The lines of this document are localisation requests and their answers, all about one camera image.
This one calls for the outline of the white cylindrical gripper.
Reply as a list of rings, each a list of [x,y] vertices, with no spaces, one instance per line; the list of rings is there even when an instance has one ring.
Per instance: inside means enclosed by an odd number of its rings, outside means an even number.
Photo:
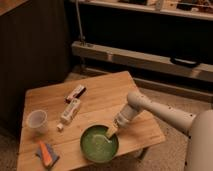
[[[128,125],[138,114],[140,113],[139,110],[133,108],[131,105],[126,104],[120,112],[114,118],[114,123],[112,124],[107,132],[106,137],[110,139],[117,131],[118,127],[125,127]]]

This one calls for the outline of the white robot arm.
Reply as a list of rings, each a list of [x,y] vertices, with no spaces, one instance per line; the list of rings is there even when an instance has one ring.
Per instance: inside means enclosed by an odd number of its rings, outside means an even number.
[[[144,110],[189,138],[185,171],[213,171],[213,110],[193,114],[154,102],[146,95],[132,91],[127,95],[127,103],[114,117],[106,136],[111,138]]]

